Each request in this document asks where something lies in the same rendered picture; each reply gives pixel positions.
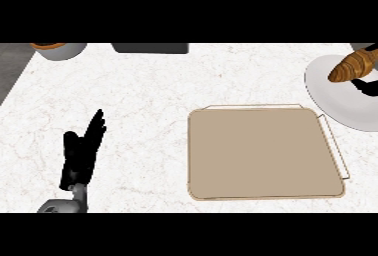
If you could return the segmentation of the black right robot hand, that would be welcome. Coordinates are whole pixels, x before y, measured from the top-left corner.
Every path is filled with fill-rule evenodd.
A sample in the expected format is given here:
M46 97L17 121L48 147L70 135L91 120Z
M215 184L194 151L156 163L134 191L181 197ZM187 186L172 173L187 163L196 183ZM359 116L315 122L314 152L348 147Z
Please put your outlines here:
M352 83L361 92L373 97L378 97L378 79L371 82L362 80L373 70L378 71L378 43L354 43L354 79Z

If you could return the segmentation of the white round plate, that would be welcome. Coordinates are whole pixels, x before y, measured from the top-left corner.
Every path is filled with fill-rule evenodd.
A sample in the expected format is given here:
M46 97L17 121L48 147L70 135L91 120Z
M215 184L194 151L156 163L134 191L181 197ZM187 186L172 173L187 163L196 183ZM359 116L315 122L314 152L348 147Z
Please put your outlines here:
M328 75L343 55L317 58L305 72L309 95L324 113L345 126L378 132L378 96L368 96L351 81L334 83Z

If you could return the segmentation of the brown croissant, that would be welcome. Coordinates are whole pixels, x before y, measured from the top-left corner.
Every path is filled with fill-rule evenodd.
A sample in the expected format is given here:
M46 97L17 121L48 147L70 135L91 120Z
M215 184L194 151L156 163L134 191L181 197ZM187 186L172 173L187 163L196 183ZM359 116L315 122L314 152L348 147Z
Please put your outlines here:
M328 80L331 82L346 82L364 78L373 71L378 62L378 49L362 48L346 56L334 67Z

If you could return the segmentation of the dark grey box appliance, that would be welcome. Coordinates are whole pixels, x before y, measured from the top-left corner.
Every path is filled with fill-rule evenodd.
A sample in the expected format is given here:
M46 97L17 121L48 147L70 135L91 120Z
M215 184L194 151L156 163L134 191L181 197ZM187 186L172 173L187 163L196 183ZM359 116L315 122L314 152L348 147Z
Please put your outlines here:
M188 43L114 43L119 53L188 54Z

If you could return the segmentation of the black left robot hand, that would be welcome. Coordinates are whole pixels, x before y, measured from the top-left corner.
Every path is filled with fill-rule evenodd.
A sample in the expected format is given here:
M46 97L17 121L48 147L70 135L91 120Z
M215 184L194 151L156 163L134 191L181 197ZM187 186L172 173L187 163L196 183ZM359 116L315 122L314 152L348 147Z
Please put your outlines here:
M104 111L98 110L83 136L75 131L64 134L64 157L60 188L66 191L76 184L88 185L92 180L97 154L107 132Z

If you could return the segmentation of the beige square tray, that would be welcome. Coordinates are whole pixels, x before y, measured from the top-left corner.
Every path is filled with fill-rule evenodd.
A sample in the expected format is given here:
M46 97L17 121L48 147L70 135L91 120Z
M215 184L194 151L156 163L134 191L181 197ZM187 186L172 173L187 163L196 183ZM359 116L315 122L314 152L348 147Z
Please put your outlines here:
M292 106L193 111L188 191L197 200L343 196L340 166L315 111Z

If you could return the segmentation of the grey pot with orange rim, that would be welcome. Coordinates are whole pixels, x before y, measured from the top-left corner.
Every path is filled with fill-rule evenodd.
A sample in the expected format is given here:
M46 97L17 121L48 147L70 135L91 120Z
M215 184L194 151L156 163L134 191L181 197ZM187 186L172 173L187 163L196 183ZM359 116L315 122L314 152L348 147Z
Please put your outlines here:
M32 47L52 61L75 58L86 49L86 43L33 43Z

